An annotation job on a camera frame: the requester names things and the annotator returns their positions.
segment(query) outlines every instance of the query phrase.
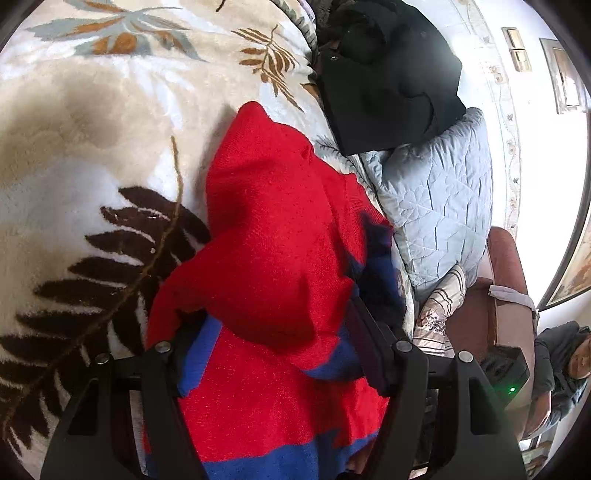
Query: light blue quilted blanket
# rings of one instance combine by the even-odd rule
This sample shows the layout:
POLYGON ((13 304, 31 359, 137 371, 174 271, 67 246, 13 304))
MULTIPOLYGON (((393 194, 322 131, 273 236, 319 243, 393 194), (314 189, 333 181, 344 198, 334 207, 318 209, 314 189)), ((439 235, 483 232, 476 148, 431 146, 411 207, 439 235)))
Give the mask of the light blue quilted blanket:
POLYGON ((441 136, 392 155, 360 155, 395 226, 416 300, 423 303, 456 262, 470 286, 492 217, 492 162, 483 113, 469 108, 441 136))

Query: framed picture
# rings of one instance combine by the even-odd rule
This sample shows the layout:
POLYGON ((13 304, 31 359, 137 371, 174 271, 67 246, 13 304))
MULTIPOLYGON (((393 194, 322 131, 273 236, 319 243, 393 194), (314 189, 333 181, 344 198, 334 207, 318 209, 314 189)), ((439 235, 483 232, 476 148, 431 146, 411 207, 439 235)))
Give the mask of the framed picture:
POLYGON ((558 40, 541 38, 542 48, 550 69, 556 112, 564 113, 587 110, 585 85, 570 61, 569 55, 558 40))
MULTIPOLYGON (((587 114, 587 124, 591 125, 591 115, 587 114)), ((587 161, 583 197, 579 215, 575 223, 569 245, 563 260, 538 304, 546 310, 575 298, 591 289, 591 164, 587 161)))

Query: brown chair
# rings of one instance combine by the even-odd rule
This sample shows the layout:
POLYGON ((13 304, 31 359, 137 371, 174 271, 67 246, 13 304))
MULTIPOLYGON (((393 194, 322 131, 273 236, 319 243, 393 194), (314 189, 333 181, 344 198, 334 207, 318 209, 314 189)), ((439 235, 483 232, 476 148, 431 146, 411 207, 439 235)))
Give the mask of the brown chair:
POLYGON ((511 234, 493 227, 478 269, 478 279, 466 292, 463 305, 446 322, 447 335, 456 353, 471 352, 481 361, 490 346, 518 346, 530 369, 530 378, 505 412, 521 438, 531 403, 534 377, 534 327, 532 311, 520 304, 500 301, 488 294, 491 285, 512 288, 527 295, 519 253, 511 234))

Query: gray jacket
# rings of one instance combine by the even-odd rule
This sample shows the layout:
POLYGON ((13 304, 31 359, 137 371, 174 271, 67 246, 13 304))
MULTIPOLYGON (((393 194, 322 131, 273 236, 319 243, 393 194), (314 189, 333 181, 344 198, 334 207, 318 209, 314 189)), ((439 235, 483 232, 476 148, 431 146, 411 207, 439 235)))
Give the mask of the gray jacket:
POLYGON ((587 379, 575 380, 566 369, 570 357, 589 333, 588 327, 580 328, 577 322, 568 322, 544 330, 535 339, 532 399, 552 392, 552 411, 544 430, 566 417, 583 395, 587 379))

